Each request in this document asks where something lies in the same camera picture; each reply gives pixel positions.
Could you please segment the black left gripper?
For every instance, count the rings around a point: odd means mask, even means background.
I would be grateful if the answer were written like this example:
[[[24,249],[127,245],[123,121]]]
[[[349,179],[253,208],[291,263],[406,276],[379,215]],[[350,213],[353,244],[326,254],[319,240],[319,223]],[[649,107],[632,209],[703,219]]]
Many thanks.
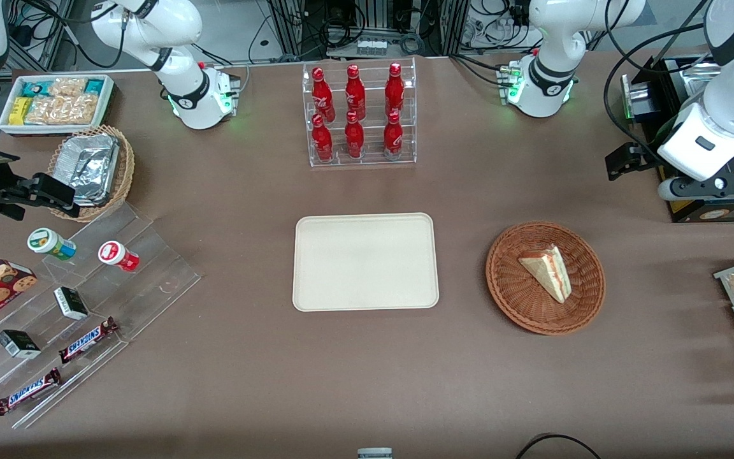
[[[624,143],[605,157],[609,181],[615,181],[636,168],[645,171],[662,168],[664,165],[664,160],[656,151],[650,147],[641,147],[638,143]]]

